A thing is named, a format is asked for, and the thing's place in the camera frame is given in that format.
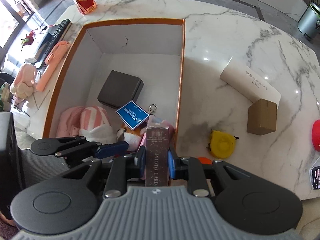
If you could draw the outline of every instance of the black box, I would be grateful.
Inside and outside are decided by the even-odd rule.
[[[118,109],[131,100],[136,101],[142,88],[140,78],[112,70],[98,95],[98,101]]]

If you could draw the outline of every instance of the trash can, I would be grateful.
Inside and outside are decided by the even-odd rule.
[[[298,28],[307,40],[311,41],[320,31],[320,8],[311,3],[298,22]]]

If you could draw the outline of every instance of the marble table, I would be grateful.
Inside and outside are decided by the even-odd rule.
[[[239,136],[227,160],[244,170],[293,191],[301,200],[320,196],[311,189],[308,170],[318,158],[311,128],[319,118],[320,67],[316,54],[287,33],[249,15],[192,0],[97,0],[98,8],[82,16],[70,6],[58,22],[74,24],[66,35],[73,41],[82,25],[109,19],[164,17],[186,19],[179,155],[211,158],[211,129]],[[263,136],[246,132],[247,98],[219,79],[228,60],[247,64],[282,95],[277,131]],[[31,117],[15,113],[15,121],[41,138],[52,89],[60,67],[46,90],[24,105]]]

